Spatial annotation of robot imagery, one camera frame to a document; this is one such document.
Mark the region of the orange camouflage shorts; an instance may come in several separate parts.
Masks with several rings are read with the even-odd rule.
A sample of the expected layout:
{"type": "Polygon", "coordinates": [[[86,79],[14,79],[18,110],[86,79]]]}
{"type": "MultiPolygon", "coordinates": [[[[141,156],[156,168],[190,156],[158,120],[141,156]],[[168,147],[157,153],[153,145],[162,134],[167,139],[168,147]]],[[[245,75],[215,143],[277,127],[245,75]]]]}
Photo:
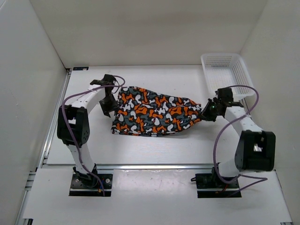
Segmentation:
{"type": "Polygon", "coordinates": [[[115,135],[165,136],[200,122],[201,104],[185,97],[160,94],[140,87],[121,88],[112,122],[115,135]]]}

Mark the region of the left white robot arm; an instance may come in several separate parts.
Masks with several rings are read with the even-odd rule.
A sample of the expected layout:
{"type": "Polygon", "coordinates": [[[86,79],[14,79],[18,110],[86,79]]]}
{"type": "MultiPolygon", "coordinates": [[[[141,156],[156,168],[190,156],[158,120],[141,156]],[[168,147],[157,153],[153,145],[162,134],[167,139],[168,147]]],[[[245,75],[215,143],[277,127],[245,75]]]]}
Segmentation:
{"type": "Polygon", "coordinates": [[[57,137],[71,151],[75,172],[83,174],[82,182],[92,188],[98,183],[96,166],[91,159],[87,141],[90,136],[89,113],[100,105],[105,116],[117,108],[113,89],[119,87],[113,75],[105,74],[101,80],[90,82],[89,88],[67,97],[59,108],[57,137]]]}

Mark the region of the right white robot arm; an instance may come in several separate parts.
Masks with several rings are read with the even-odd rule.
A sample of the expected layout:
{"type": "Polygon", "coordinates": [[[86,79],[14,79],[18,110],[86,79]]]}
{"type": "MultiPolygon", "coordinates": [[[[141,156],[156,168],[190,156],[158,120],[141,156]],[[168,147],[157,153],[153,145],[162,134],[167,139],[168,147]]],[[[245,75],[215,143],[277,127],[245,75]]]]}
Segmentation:
{"type": "Polygon", "coordinates": [[[210,181],[215,187],[232,183],[245,173],[270,172],[275,164],[276,136],[271,131],[264,131],[251,119],[240,102],[233,99],[232,87],[220,88],[216,96],[209,99],[200,113],[204,121],[216,121],[222,116],[228,121],[216,137],[213,147],[213,174],[210,181]],[[239,141],[233,158],[227,162],[217,162],[216,152],[222,132],[233,127],[239,135],[239,141]]]}

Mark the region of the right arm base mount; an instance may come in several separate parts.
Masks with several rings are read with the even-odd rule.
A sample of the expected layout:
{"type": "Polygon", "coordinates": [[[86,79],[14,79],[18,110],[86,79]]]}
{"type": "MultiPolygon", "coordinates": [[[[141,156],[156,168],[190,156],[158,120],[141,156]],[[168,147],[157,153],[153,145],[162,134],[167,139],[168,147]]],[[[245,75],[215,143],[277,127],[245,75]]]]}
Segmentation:
{"type": "Polygon", "coordinates": [[[213,167],[211,172],[196,173],[191,182],[195,182],[198,198],[241,198],[238,181],[227,184],[224,183],[215,172],[213,167]]]}

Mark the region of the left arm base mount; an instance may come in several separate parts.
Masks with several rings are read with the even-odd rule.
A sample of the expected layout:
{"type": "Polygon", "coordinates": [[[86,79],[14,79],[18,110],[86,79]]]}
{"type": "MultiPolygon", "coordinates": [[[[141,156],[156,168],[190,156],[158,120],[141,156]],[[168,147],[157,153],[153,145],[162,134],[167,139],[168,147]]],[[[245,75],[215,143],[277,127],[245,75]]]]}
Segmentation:
{"type": "Polygon", "coordinates": [[[92,171],[98,176],[102,182],[102,186],[98,179],[88,174],[80,173],[73,167],[73,175],[69,189],[69,196],[90,196],[90,197],[110,197],[112,194],[113,174],[111,173],[97,173],[94,169],[92,171]]]}

